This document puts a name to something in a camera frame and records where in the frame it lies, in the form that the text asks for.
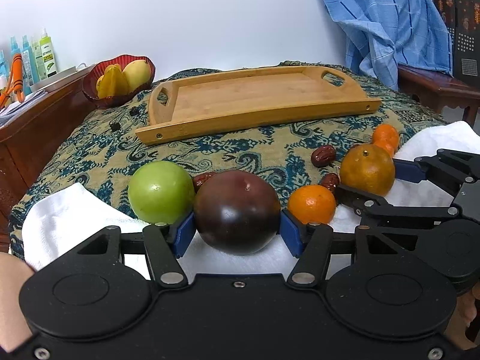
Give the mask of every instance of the tangerine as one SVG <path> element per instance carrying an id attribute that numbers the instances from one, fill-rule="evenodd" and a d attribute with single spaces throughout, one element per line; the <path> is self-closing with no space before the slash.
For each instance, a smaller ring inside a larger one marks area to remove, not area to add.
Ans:
<path id="1" fill-rule="evenodd" d="M 337 202 L 333 193 L 321 185 L 306 185 L 294 191 L 287 209 L 304 225 L 310 222 L 329 223 Z"/>
<path id="2" fill-rule="evenodd" d="M 395 165 L 387 151 L 374 144 L 349 150 L 340 165 L 340 182 L 349 187 L 385 196 L 395 181 Z"/>
<path id="3" fill-rule="evenodd" d="M 385 139 L 379 139 L 373 142 L 375 146 L 381 147 L 382 149 L 387 150 L 387 153 L 390 155 L 390 157 L 393 158 L 395 155 L 395 148 L 393 145 L 390 143 L 390 141 L 385 140 Z"/>
<path id="4" fill-rule="evenodd" d="M 378 140 L 387 140 L 393 146 L 394 150 L 396 150 L 400 144 L 400 135 L 397 129 L 385 123 L 377 126 L 371 138 L 374 143 Z"/>

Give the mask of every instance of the wooden tray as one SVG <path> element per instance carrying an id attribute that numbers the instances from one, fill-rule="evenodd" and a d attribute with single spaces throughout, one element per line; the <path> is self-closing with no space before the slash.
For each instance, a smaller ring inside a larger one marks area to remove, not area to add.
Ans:
<path id="1" fill-rule="evenodd" d="M 344 80 L 337 87 L 323 79 Z M 168 96 L 166 104 L 157 98 Z M 136 130 L 146 145 L 257 126 L 375 112 L 351 77 L 317 66 L 261 67 L 165 81 L 148 104 L 150 126 Z"/>

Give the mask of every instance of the blue plaid cloth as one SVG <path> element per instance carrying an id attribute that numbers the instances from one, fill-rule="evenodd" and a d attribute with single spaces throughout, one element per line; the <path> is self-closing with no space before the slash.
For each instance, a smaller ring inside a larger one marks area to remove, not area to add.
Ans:
<path id="1" fill-rule="evenodd" d="M 432 0 L 323 0 L 347 36 L 346 66 L 398 89 L 398 64 L 452 74 L 452 41 Z"/>

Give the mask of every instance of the fruit bowl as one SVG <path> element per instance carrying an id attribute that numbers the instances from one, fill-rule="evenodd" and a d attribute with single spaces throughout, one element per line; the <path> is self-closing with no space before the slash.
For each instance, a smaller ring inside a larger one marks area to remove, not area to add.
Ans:
<path id="1" fill-rule="evenodd" d="M 105 97 L 104 99 L 99 99 L 97 96 L 97 88 L 95 86 L 97 85 L 97 80 L 104 73 L 105 68 L 108 65 L 119 64 L 123 71 L 125 66 L 127 66 L 130 62 L 138 59 L 143 59 L 147 61 L 147 63 L 150 65 L 150 78 L 148 79 L 148 81 L 145 84 L 140 85 L 130 93 L 127 93 L 121 96 L 110 96 L 110 97 Z M 152 86 L 154 77 L 155 77 L 155 65 L 149 58 L 145 56 L 134 56 L 134 55 L 124 54 L 116 58 L 110 59 L 108 61 L 103 61 L 98 63 L 92 69 L 92 71 L 88 73 L 83 79 L 82 91 L 83 91 L 83 94 L 87 97 L 87 99 L 90 100 L 93 104 L 95 104 L 97 108 L 118 107 L 119 105 L 123 105 L 126 102 L 133 99 L 138 92 L 144 91 L 146 89 L 150 89 L 150 87 Z"/>

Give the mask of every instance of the white wall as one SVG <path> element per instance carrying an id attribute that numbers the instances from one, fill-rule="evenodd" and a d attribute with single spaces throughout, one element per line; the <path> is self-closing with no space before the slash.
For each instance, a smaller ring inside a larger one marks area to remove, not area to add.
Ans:
<path id="1" fill-rule="evenodd" d="M 146 55 L 157 79 L 193 68 L 291 59 L 344 64 L 345 35 L 321 0 L 2 0 L 0 47 L 46 26 L 60 69 Z"/>

